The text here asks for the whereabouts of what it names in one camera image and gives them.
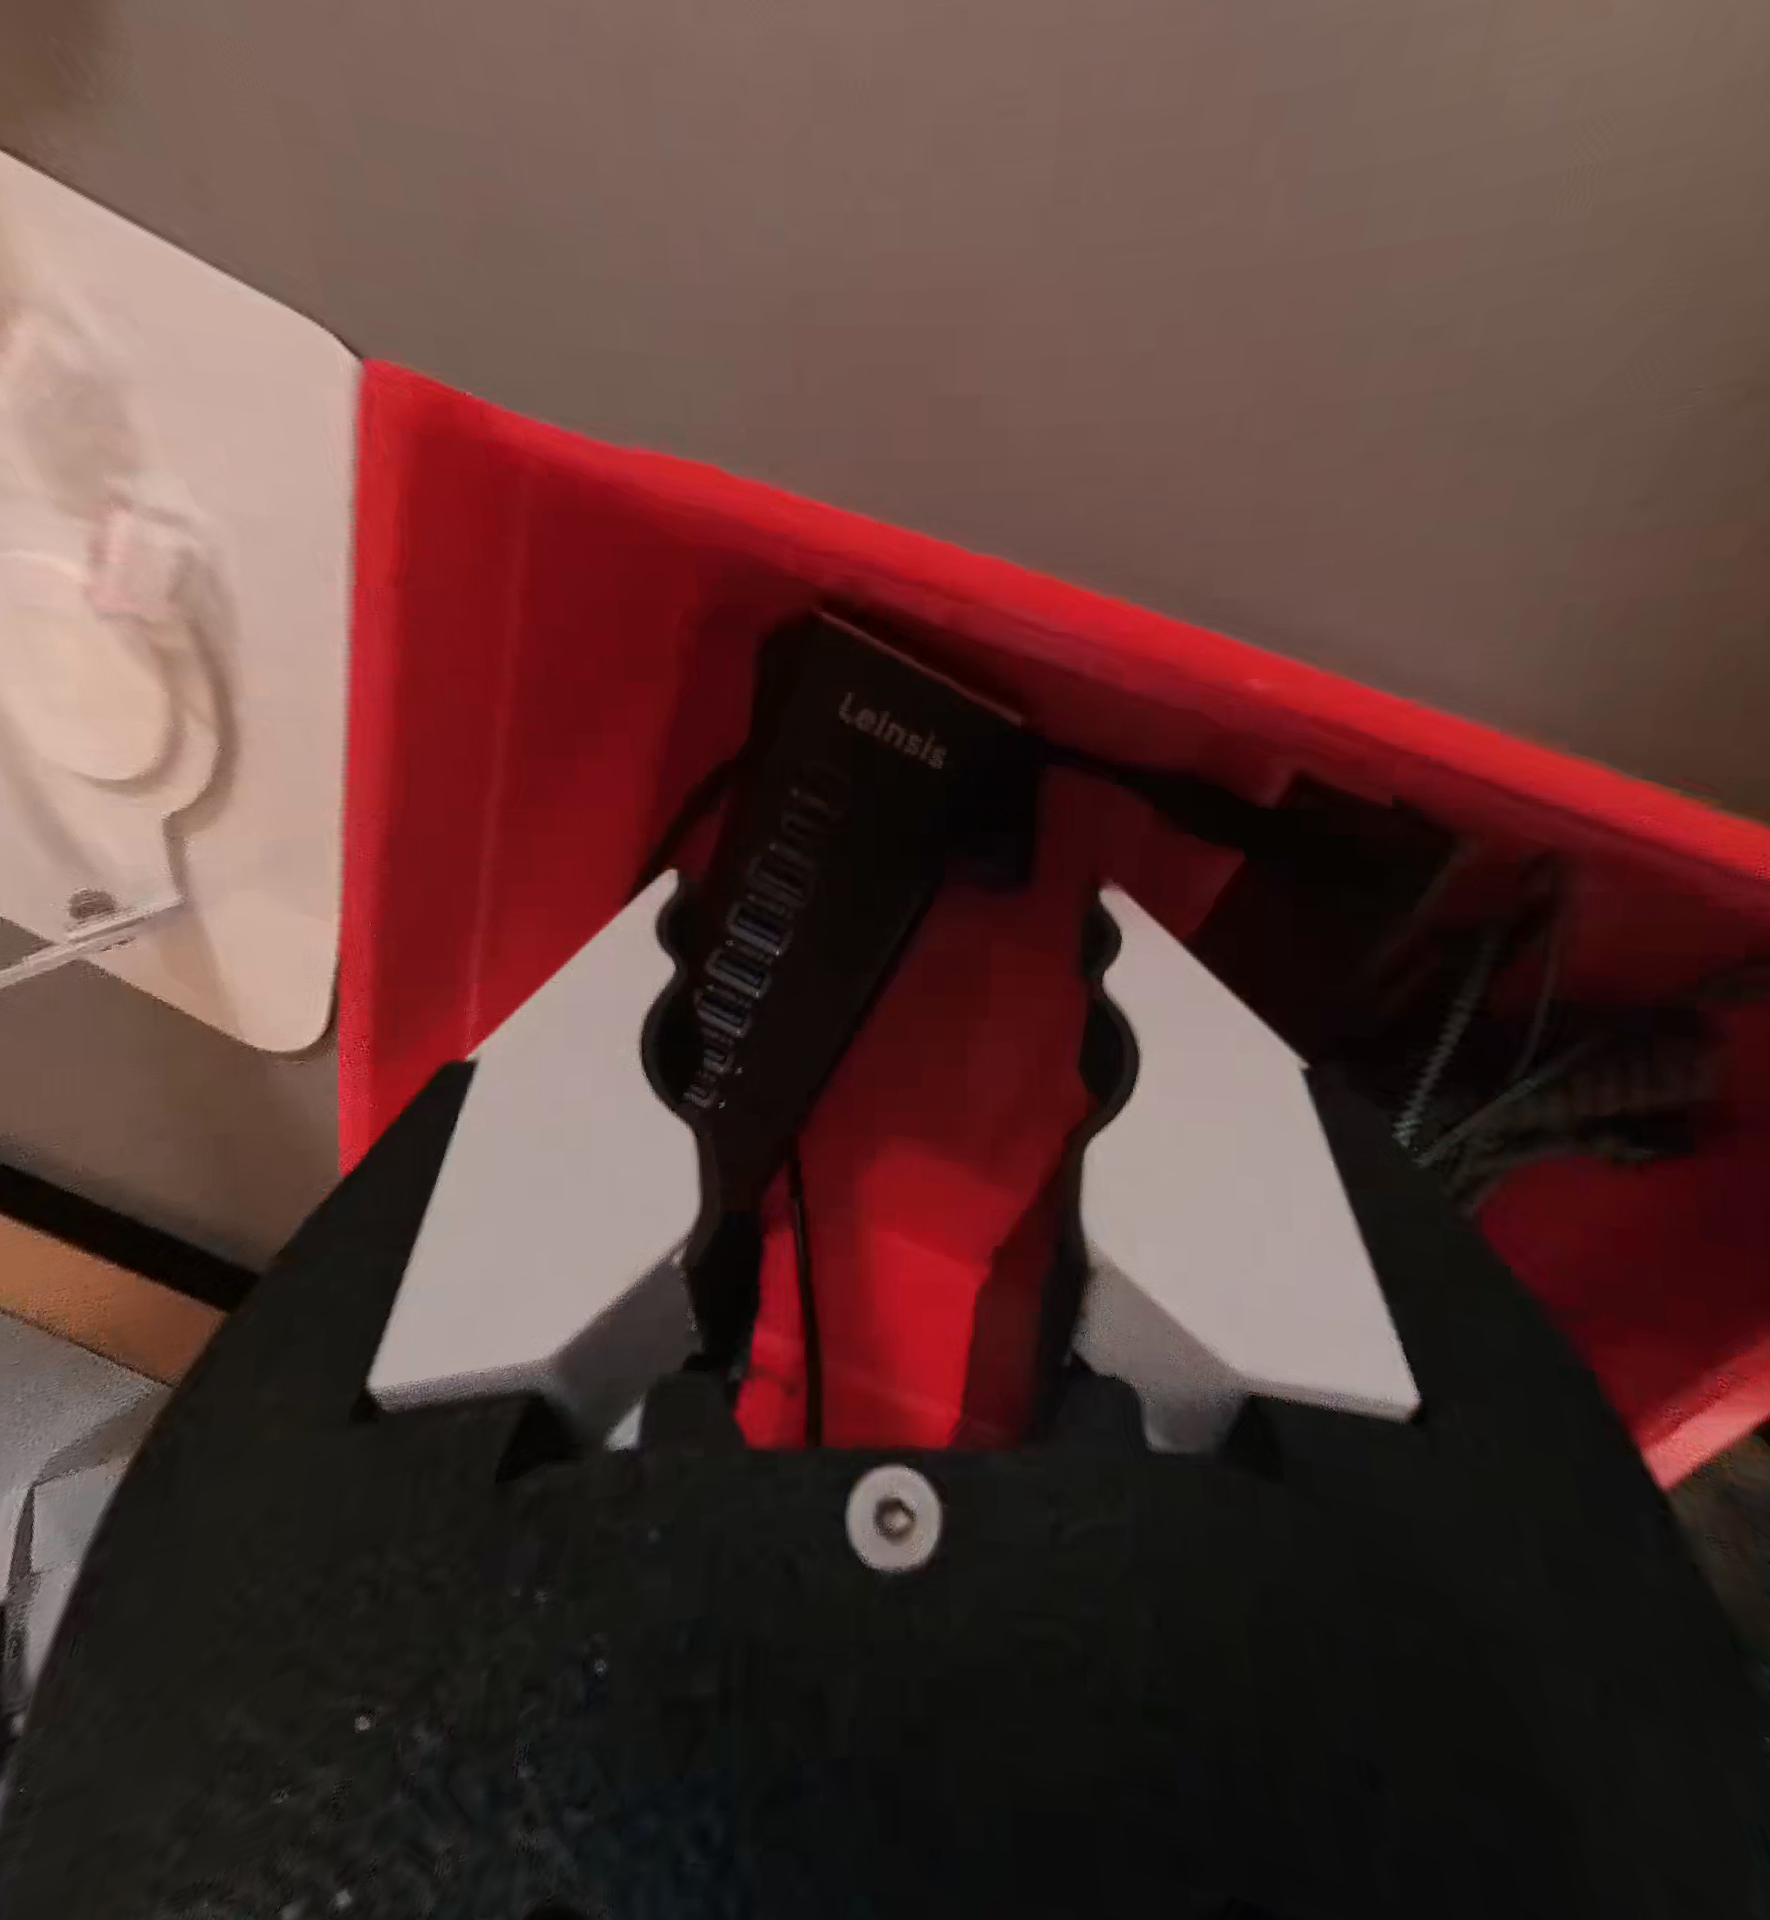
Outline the black usb hub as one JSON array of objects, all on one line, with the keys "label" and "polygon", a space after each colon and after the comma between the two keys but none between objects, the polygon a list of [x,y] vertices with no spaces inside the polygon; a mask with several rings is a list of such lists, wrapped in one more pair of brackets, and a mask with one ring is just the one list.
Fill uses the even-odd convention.
[{"label": "black usb hub", "polygon": [[1040,754],[993,698],[836,611],[765,639],[648,1049],[711,1225],[757,1210],[941,890],[1029,886],[1038,813]]}]

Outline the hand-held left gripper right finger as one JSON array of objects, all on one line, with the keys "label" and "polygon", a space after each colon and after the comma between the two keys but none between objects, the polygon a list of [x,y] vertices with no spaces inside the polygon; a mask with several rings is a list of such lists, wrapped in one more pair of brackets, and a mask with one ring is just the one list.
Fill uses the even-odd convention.
[{"label": "hand-held left gripper right finger", "polygon": [[1153,1451],[1217,1451],[1254,1398],[1385,1424],[1420,1387],[1305,1063],[1122,886],[1094,896],[1085,1286],[1070,1352]]}]

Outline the red plastic bin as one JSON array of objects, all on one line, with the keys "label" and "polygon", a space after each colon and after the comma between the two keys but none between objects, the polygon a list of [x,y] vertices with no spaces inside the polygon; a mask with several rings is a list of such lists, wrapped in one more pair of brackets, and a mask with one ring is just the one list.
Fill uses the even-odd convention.
[{"label": "red plastic bin", "polygon": [[[1431,909],[1562,868],[1556,992],[1652,1005],[1730,966],[1770,987],[1770,830],[1046,572],[371,363],[359,408],[340,913],[340,1169],[626,896],[742,743],[757,648],[821,600],[870,611],[1090,754],[1404,802],[1458,838]],[[1077,936],[1122,879],[1180,936],[1233,882],[1098,782],[1052,775],[1038,876],[951,890],[805,1131],[826,1438],[1016,1438],[1038,1192],[1078,1117]]]}]

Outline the white instruction sheet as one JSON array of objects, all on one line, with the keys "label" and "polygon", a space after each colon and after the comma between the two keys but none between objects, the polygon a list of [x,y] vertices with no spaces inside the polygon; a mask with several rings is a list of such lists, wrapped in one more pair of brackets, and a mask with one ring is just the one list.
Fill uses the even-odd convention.
[{"label": "white instruction sheet", "polygon": [[340,950],[361,366],[0,151],[0,921],[271,1054]]}]

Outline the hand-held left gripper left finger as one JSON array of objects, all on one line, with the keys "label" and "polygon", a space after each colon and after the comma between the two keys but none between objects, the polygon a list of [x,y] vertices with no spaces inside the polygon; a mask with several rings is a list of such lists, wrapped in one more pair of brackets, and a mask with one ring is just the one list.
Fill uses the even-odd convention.
[{"label": "hand-held left gripper left finger", "polygon": [[645,882],[471,1054],[368,1369],[380,1412],[536,1395],[599,1448],[694,1357],[701,1146],[648,1074],[679,898],[676,872]]}]

